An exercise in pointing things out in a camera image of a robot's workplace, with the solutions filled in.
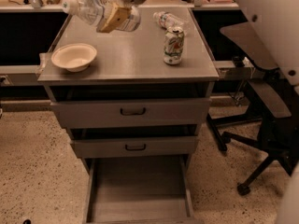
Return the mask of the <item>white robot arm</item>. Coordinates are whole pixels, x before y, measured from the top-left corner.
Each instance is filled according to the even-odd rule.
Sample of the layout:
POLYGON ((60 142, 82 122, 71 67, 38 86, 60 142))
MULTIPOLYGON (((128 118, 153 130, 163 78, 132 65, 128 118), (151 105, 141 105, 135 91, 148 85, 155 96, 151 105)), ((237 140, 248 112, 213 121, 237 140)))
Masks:
MULTIPOLYGON (((146 0, 122 0, 142 4, 146 0)), ((299 0, 235 0, 298 98, 299 0)), ((298 164, 282 199, 275 224, 298 224, 298 164)))

